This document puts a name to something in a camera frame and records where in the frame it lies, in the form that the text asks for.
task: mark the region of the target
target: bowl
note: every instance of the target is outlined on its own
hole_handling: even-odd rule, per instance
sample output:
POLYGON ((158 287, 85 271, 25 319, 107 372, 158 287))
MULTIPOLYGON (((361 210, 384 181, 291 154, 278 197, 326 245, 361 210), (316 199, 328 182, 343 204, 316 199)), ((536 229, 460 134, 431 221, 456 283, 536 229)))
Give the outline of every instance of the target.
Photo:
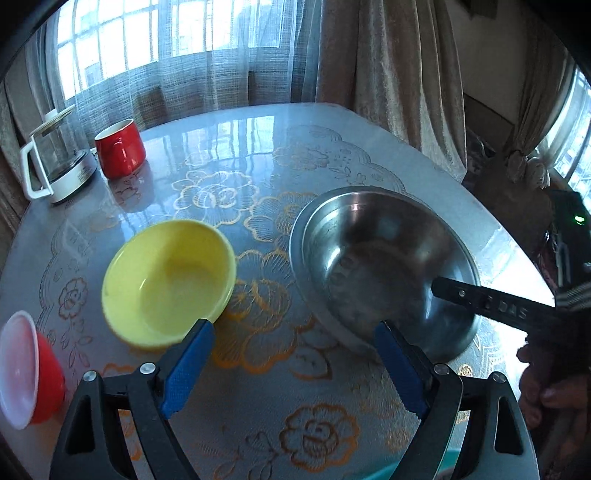
POLYGON ((200 318, 215 322, 235 282, 225 236, 196 220, 170 220, 117 252, 103 280, 103 313, 121 340, 158 350, 183 340, 200 318))
POLYGON ((21 310, 0 332, 0 407, 17 430, 42 423, 64 401, 66 383, 47 339, 21 310))
POLYGON ((433 297, 437 276, 479 285, 453 230, 428 207, 377 187, 316 197, 295 220, 290 263, 312 313, 355 353, 379 360, 372 342, 382 320, 432 362, 462 353, 480 317, 433 297))

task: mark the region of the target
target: beige curtain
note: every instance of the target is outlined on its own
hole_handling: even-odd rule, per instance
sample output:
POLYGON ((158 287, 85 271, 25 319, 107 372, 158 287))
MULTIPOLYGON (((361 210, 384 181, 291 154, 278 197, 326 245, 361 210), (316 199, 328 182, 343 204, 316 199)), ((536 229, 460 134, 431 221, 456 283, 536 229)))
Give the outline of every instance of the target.
POLYGON ((351 108, 457 180, 466 130, 452 24, 441 0, 324 0, 316 101, 351 108))
POLYGON ((8 107, 4 82, 0 83, 0 271, 14 234, 28 205, 20 179, 20 147, 8 107))
POLYGON ((504 148, 507 175, 513 182, 526 179, 532 188, 550 184, 549 169, 556 160, 545 155, 528 162, 554 125, 569 96, 575 63, 555 33, 529 7, 522 5, 527 31, 525 79, 519 117, 504 148))

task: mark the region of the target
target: red bowl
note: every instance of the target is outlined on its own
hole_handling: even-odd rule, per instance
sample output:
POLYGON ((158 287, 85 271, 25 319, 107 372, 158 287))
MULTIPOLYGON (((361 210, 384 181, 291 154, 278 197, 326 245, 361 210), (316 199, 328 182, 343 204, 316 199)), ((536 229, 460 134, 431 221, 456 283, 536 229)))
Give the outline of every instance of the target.
POLYGON ((31 316, 16 312, 0 332, 0 407, 17 430, 48 420, 66 393, 64 375, 31 316))

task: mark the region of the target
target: plastic lid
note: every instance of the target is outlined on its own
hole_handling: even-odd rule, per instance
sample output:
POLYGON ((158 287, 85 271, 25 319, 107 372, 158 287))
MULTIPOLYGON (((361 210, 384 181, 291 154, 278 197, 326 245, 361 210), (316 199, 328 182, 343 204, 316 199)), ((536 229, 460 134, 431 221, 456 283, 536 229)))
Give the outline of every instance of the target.
POLYGON ((57 126, 61 123, 61 121, 70 113, 74 111, 76 105, 70 105, 67 108, 64 108, 61 112, 55 113, 54 110, 49 112, 46 115, 46 119, 49 119, 39 125, 35 130, 31 132, 31 137, 33 135, 47 135, 49 132, 53 131, 57 126))
POLYGON ((17 430, 31 421, 37 403, 39 347, 31 316, 16 312, 0 332, 0 407, 17 430))

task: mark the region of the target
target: yellow bowl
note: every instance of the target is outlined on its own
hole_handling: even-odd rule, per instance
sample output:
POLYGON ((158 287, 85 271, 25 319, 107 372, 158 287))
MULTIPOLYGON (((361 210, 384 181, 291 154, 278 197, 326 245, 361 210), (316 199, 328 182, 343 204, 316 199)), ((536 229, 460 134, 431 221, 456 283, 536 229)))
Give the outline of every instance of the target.
POLYGON ((124 342, 160 349, 179 343, 199 318, 215 322, 235 282, 236 259, 225 236, 202 222, 170 220, 117 252, 103 280, 103 313, 124 342))

